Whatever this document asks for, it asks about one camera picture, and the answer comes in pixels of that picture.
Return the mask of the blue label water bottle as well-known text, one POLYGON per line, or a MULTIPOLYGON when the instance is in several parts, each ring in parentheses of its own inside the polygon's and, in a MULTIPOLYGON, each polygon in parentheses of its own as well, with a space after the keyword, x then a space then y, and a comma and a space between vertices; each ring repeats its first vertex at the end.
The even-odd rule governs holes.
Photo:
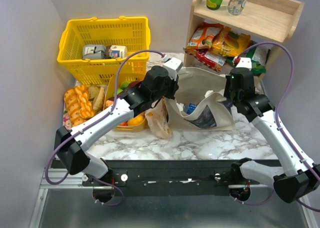
POLYGON ((196 108, 197 108, 197 105, 194 103, 187 103, 183 105, 183 111, 187 115, 190 115, 196 108))

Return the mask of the banana print plastic bag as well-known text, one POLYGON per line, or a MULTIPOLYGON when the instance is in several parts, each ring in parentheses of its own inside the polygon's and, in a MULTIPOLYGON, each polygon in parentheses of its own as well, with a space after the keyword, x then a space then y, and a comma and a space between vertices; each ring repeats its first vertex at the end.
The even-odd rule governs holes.
POLYGON ((145 118, 151 133, 164 140, 169 140, 172 137, 167 116, 168 111, 163 99, 154 108, 150 108, 145 112, 145 118))

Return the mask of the beige canvas tote bag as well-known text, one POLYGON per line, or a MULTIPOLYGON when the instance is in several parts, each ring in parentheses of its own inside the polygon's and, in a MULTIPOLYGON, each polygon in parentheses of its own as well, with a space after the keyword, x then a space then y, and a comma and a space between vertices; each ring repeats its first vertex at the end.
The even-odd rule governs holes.
POLYGON ((178 73, 175 99, 164 100, 168 124, 174 130, 230 131, 235 128, 231 107, 224 97, 226 77, 197 67, 183 67, 178 73), (191 114, 184 104, 196 104, 191 114))

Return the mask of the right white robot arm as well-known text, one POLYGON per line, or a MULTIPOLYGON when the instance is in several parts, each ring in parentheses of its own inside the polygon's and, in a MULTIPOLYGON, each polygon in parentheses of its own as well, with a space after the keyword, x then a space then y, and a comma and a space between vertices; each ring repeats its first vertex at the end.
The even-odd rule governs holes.
POLYGON ((254 75, 248 68, 230 71, 226 76, 224 96, 231 99, 237 112, 258 129, 280 162, 280 166, 271 167, 250 158, 240 159, 231 166, 234 182, 253 180, 266 185, 286 203, 319 187, 320 166, 295 142, 268 97, 256 93, 254 75))

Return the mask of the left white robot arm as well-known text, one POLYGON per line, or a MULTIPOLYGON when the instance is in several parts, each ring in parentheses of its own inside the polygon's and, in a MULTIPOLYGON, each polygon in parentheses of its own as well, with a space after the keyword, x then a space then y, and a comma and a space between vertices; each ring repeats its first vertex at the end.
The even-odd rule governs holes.
POLYGON ((100 137, 151 109, 163 97, 173 99, 179 88, 179 71, 180 67, 155 65, 142 81, 115 98, 109 108, 72 130, 60 127, 56 131, 54 150, 68 174, 83 172, 95 178, 105 176, 108 172, 106 163, 86 151, 100 137))

